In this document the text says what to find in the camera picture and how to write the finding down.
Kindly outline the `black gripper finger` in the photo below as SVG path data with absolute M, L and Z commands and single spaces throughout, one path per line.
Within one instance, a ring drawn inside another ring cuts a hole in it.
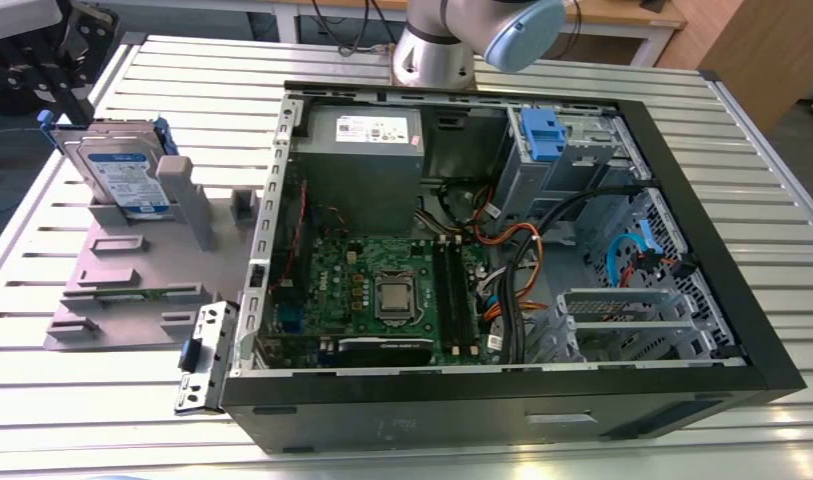
M 84 1 L 52 1 L 62 15 L 51 28 L 51 94 L 74 125 L 88 125 L 87 99 L 106 62 L 106 10 Z
M 3 53 L 11 67 L 21 75 L 30 88 L 50 95 L 72 124 L 79 123 L 79 99 L 70 72 L 59 63 L 56 55 L 51 60 L 21 60 L 13 54 Z

